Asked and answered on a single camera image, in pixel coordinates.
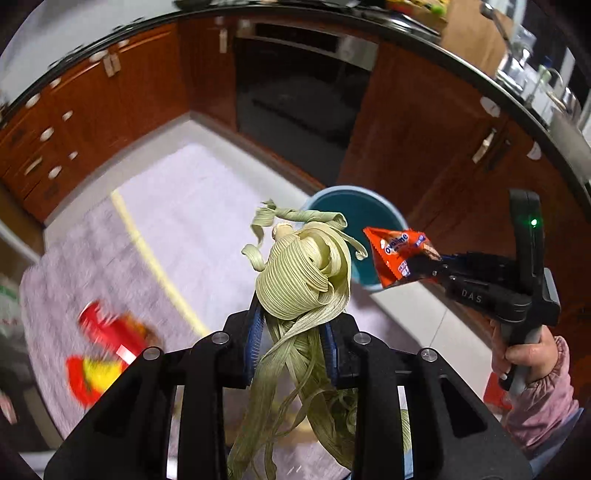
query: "ovaltine logo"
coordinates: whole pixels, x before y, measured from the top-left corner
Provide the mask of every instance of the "ovaltine logo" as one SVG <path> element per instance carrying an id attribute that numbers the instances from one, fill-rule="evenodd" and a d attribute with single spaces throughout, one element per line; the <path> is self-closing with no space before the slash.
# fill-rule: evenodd
<path id="1" fill-rule="evenodd" d="M 397 252 L 402 245 L 408 242 L 408 234 L 403 233 L 400 236 L 390 237 L 388 240 L 389 241 L 386 243 L 386 240 L 382 238 L 380 241 L 380 246 L 388 255 L 392 255 L 393 253 Z"/>

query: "teal bucket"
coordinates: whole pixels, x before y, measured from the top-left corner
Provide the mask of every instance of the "teal bucket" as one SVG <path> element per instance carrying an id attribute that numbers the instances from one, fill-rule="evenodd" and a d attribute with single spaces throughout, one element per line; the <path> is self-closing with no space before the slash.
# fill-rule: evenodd
<path id="1" fill-rule="evenodd" d="M 382 290 L 374 262 L 371 246 L 363 229 L 367 226 L 388 230 L 406 230 L 408 225 L 398 209 L 384 197 L 361 187 L 339 185 L 321 190 L 310 197 L 303 210 L 322 212 L 341 212 L 347 219 L 345 233 L 360 241 L 367 249 L 369 258 L 357 260 L 354 249 L 351 251 L 351 278 L 369 291 Z"/>

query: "faucet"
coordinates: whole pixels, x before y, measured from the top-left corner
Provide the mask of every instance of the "faucet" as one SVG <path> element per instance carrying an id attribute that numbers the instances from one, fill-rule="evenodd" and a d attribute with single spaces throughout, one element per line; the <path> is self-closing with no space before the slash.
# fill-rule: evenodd
<path id="1" fill-rule="evenodd" d="M 499 20 L 499 17 L 496 16 L 495 9 L 492 8 L 490 4 L 482 2 L 480 3 L 480 14 L 483 17 L 486 17 L 494 22 L 496 29 L 499 31 L 501 37 L 503 38 L 503 41 L 505 42 L 507 52 L 511 57 L 516 57 L 513 44 L 509 40 L 509 35 L 507 35 L 507 31 L 505 30 L 505 27 L 503 27 L 503 24 Z"/>
<path id="2" fill-rule="evenodd" d="M 535 98 L 535 93 L 537 92 L 538 87 L 540 86 L 540 83 L 542 82 L 542 78 L 544 77 L 544 73 L 546 73 L 546 72 L 550 72 L 550 74 L 554 73 L 556 75 L 556 78 L 560 82 L 560 89 L 562 90 L 562 88 L 564 86 L 564 81 L 563 81 L 562 77 L 560 76 L 560 73 L 558 72 L 558 70 L 556 70 L 555 68 L 546 69 L 538 76 L 538 81 L 535 83 L 534 89 L 531 91 L 531 93 L 525 99 L 525 103 L 524 103 L 525 108 L 531 108 L 531 104 L 533 103 L 534 98 Z M 550 100 L 552 100 L 556 104 L 556 106 L 559 108 L 559 110 L 561 110 L 562 112 L 566 111 L 566 109 L 567 109 L 566 106 L 564 105 L 562 100 L 560 100 L 554 94 L 554 92 L 552 90 L 549 92 L 546 92 L 546 95 L 548 95 Z"/>

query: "pink sleeve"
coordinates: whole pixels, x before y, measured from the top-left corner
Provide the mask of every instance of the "pink sleeve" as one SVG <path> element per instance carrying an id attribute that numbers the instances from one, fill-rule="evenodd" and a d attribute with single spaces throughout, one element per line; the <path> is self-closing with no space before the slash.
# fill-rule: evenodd
<path id="1" fill-rule="evenodd" d="M 556 366 L 546 377 L 528 385 L 506 417 L 505 428 L 526 453 L 579 408 L 570 385 L 569 347 L 560 336 L 554 340 L 558 347 Z"/>

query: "sink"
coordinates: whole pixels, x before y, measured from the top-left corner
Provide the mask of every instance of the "sink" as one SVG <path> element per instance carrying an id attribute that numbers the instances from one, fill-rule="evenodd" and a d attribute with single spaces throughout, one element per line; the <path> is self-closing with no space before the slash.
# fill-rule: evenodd
<path id="1" fill-rule="evenodd" d="M 572 121 L 554 111 L 548 133 L 556 147 L 583 183 L 591 179 L 591 147 Z"/>

